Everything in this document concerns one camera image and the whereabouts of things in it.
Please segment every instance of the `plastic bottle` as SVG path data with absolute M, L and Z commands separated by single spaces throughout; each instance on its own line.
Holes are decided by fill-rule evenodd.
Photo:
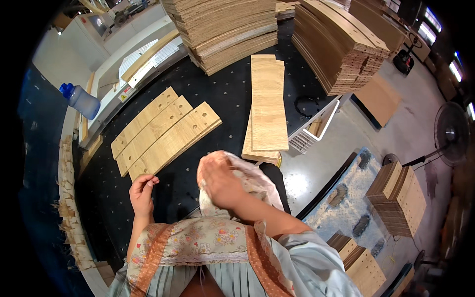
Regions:
M 101 102 L 96 97 L 89 95 L 80 85 L 62 84 L 59 91 L 67 99 L 68 105 L 79 111 L 88 120 L 94 119 L 101 107 Z

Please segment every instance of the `forearm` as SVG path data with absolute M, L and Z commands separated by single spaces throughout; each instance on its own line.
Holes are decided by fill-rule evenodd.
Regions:
M 127 249 L 127 263 L 130 261 L 130 257 L 132 255 L 132 251 L 137 243 L 137 239 L 139 239 L 140 234 L 142 233 L 143 229 L 147 227 L 149 224 L 154 224 L 155 220 L 153 219 L 153 215 L 150 214 L 148 217 L 137 217 L 133 218 L 133 226 L 132 226 L 132 234 L 130 235 L 130 242 L 129 248 Z
M 257 220 L 266 221 L 266 235 L 279 238 L 282 234 L 298 234 L 312 229 L 292 215 L 246 194 L 232 211 L 242 220 L 253 224 Z

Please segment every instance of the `person's left hand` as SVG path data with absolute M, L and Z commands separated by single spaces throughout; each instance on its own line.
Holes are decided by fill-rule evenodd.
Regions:
M 153 174 L 142 174 L 133 181 L 129 194 L 136 217 L 149 217 L 153 212 L 152 189 L 158 183 Z

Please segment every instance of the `black table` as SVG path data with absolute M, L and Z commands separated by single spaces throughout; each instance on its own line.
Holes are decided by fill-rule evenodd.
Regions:
M 278 29 L 278 44 L 257 54 L 275 54 L 278 60 L 285 61 L 284 104 L 290 135 L 308 120 L 297 111 L 294 105 L 297 98 L 301 112 L 305 108 L 303 113 L 312 116 L 335 96 L 326 96 L 314 73 L 293 46 L 293 19 L 280 22 Z M 157 174 L 160 183 L 152 192 L 155 221 L 173 223 L 181 220 L 199 205 L 196 170 L 200 158 L 215 150 L 241 155 L 251 108 L 250 70 L 250 57 L 246 57 L 208 77 L 186 57 L 140 90 L 104 129 L 103 144 L 76 180 L 79 213 L 98 260 L 110 259 L 111 243 L 117 253 L 115 259 L 125 257 L 132 230 L 133 209 L 128 193 L 132 181 L 129 175 L 120 176 L 112 157 L 111 142 L 169 86 L 178 95 L 185 96 L 193 107 L 206 101 L 213 108 L 223 124 Z M 319 98 L 318 106 L 306 99 L 307 96 Z

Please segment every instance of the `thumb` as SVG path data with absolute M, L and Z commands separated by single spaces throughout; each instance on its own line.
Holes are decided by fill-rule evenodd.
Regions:
M 153 182 L 149 180 L 142 190 L 142 197 L 144 198 L 151 198 L 152 197 L 152 190 L 153 190 Z

